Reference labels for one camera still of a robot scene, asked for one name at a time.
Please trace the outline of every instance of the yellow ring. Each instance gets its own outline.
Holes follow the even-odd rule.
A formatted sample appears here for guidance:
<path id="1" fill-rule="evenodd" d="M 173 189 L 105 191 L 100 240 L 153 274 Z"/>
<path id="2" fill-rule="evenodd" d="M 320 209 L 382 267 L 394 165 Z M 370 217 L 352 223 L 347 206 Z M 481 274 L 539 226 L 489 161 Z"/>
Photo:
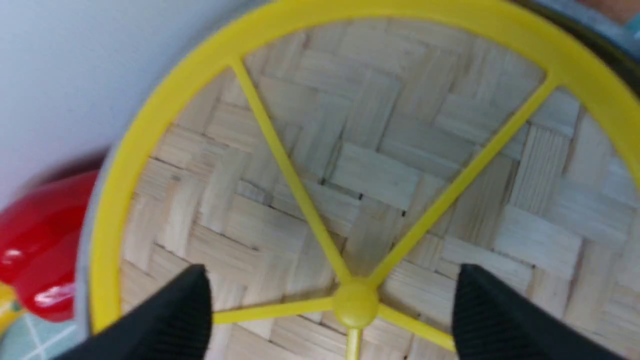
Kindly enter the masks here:
<path id="1" fill-rule="evenodd" d="M 303 28 L 361 17 L 441 22 L 490 38 L 559 76 L 599 121 L 640 187 L 640 101 L 589 49 L 552 23 L 496 0 L 281 0 L 211 36 L 180 62 L 138 113 L 117 150 L 95 216 L 90 254 L 94 333 L 120 316 L 120 246 L 129 201 L 178 112 L 231 61 Z"/>

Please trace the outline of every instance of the red object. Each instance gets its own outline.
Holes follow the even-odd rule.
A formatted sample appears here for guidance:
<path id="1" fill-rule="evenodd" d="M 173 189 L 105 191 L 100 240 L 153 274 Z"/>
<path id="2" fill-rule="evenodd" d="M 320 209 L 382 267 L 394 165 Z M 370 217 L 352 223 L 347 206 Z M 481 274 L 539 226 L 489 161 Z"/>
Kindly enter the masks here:
<path id="1" fill-rule="evenodd" d="M 0 281 L 43 319 L 73 317 L 80 231 L 97 176 L 44 185 L 0 213 Z"/>

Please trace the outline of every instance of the yellow plastic frame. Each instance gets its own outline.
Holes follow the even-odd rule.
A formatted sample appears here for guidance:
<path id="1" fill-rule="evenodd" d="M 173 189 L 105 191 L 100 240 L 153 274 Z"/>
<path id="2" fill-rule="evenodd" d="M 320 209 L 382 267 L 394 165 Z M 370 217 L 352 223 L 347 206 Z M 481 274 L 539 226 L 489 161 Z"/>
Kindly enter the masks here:
<path id="1" fill-rule="evenodd" d="M 444 191 L 393 251 L 365 280 L 377 288 L 438 217 L 456 200 L 551 92 L 569 88 L 609 135 L 640 186 L 640 101 L 589 49 L 550 22 L 501 0 L 280 0 L 246 14 L 211 36 L 176 66 L 142 107 L 118 149 L 102 189 L 92 234 L 90 310 L 99 332 L 120 316 L 120 246 L 129 201 L 156 143 L 188 101 L 223 69 L 231 67 L 247 95 L 282 172 L 342 285 L 351 277 L 273 129 L 242 57 L 303 28 L 362 17 L 401 17 L 441 22 L 490 38 L 537 63 L 547 78 Z M 216 313 L 216 323 L 327 311 L 332 298 Z M 449 350 L 450 335 L 383 304 L 374 315 Z M 348 331 L 347 358 L 357 359 L 362 327 Z"/>

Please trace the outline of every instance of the yellow center hub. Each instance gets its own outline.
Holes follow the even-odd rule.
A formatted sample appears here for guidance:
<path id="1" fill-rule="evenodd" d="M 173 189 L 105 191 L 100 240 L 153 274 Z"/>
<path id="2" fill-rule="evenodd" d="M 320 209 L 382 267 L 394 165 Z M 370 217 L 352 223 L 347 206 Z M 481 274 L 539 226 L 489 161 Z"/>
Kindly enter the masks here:
<path id="1" fill-rule="evenodd" d="M 364 329 L 378 315 L 379 304 L 376 289 L 368 286 L 364 279 L 353 279 L 335 292 L 333 312 L 342 325 Z"/>

